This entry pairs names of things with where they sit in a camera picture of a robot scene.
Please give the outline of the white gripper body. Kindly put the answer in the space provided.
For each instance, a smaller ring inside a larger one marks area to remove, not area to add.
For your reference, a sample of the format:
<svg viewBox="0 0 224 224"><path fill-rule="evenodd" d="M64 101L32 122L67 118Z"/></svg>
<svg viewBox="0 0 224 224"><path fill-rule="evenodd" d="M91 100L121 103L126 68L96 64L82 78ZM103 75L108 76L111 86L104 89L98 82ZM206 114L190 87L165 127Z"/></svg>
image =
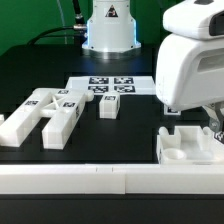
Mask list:
<svg viewBox="0 0 224 224"><path fill-rule="evenodd" d="M166 37L158 52L156 95L176 111L224 101L224 38Z"/></svg>

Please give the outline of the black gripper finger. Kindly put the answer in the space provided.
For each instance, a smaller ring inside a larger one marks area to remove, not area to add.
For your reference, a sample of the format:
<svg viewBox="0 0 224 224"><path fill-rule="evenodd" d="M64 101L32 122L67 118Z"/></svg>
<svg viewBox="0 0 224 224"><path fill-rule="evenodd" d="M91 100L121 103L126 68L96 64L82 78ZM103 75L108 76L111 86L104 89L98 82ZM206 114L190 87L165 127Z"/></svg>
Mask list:
<svg viewBox="0 0 224 224"><path fill-rule="evenodd" d="M212 131L223 130L223 106L221 103L213 103L204 106L205 111L209 116L209 127Z"/></svg>

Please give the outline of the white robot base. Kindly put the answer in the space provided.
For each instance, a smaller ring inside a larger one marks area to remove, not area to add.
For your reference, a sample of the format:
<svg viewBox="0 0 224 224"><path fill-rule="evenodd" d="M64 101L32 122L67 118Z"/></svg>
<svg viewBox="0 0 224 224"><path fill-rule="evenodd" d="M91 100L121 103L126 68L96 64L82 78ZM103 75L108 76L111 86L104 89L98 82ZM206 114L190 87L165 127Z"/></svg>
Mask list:
<svg viewBox="0 0 224 224"><path fill-rule="evenodd" d="M84 55L100 59L121 59L140 53L130 0L93 0L82 50Z"/></svg>

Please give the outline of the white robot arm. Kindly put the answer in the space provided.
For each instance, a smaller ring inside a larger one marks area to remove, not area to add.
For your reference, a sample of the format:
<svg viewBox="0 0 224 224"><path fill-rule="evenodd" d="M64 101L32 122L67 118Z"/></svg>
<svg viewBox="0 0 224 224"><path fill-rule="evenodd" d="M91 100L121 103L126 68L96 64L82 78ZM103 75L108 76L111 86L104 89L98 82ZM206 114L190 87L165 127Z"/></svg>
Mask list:
<svg viewBox="0 0 224 224"><path fill-rule="evenodd" d="M163 15L156 95L175 111L203 107L224 131L224 0L184 0Z"/></svg>

